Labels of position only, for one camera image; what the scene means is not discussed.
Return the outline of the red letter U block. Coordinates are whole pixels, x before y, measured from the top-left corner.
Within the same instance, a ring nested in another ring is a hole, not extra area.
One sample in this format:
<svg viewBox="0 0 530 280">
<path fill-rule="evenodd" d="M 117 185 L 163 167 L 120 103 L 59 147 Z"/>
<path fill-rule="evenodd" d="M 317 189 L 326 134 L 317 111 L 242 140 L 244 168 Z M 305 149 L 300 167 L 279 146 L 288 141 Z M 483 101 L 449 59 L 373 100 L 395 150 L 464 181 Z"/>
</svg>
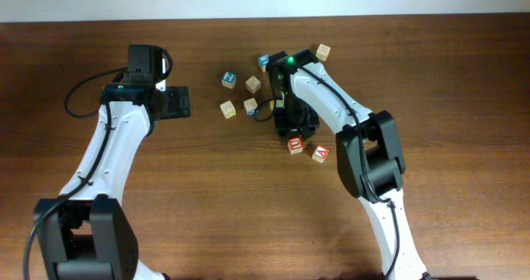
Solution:
<svg viewBox="0 0 530 280">
<path fill-rule="evenodd" d="M 291 154 L 297 154 L 299 152 L 302 152 L 304 145 L 303 145 L 303 141 L 301 140 L 301 136 L 289 138 L 287 140 L 287 146 L 288 146 L 289 153 Z"/>
</svg>

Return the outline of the red letter A block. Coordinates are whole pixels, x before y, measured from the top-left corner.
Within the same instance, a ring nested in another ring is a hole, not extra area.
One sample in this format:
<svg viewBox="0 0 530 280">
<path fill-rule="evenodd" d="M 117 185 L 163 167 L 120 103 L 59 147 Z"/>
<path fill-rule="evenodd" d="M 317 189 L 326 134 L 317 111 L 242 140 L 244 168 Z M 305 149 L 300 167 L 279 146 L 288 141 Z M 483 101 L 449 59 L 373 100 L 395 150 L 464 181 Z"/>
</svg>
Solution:
<svg viewBox="0 0 530 280">
<path fill-rule="evenodd" d="M 321 145 L 317 145 L 311 158 L 319 163 L 323 163 L 328 157 L 330 149 Z"/>
</svg>

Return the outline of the yellow top wooden block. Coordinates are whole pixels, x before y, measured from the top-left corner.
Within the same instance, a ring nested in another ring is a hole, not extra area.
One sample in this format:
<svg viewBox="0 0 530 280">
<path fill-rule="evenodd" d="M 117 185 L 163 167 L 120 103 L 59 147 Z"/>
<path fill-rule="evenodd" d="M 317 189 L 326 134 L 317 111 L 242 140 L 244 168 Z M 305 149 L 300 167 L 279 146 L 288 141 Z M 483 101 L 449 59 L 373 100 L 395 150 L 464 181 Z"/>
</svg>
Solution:
<svg viewBox="0 0 530 280">
<path fill-rule="evenodd" d="M 284 108 L 284 102 L 282 99 L 275 99 L 270 102 L 270 109 L 283 109 Z"/>
</svg>

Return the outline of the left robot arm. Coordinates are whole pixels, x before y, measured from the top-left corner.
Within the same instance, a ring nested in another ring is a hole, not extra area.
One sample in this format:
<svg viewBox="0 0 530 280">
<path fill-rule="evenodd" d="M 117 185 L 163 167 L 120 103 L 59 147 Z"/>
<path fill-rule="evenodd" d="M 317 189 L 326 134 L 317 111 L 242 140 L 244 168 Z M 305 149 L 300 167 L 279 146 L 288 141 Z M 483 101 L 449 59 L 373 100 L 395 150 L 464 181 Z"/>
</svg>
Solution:
<svg viewBox="0 0 530 280">
<path fill-rule="evenodd" d="M 29 278 L 38 241 L 49 279 L 166 279 L 139 259 L 136 235 L 123 212 L 123 193 L 142 140 L 160 120 L 190 116 L 185 86 L 166 86 L 167 50 L 130 45 L 128 64 L 111 70 L 99 95 L 98 123 L 75 174 L 54 199 L 41 199 L 23 255 Z"/>
</svg>

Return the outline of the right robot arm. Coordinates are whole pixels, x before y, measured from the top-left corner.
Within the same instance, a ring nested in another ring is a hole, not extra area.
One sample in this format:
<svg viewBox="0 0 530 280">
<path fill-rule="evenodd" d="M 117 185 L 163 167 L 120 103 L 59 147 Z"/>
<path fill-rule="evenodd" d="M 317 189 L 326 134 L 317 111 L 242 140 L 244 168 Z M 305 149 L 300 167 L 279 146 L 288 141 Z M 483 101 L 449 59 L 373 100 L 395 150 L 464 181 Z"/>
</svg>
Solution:
<svg viewBox="0 0 530 280">
<path fill-rule="evenodd" d="M 306 140 L 321 123 L 335 135 L 336 161 L 344 188 L 364 207 L 378 242 L 386 279 L 428 279 L 407 222 L 403 175 L 406 164 L 393 116 L 351 98 L 305 49 L 268 58 L 272 116 L 278 135 Z"/>
</svg>

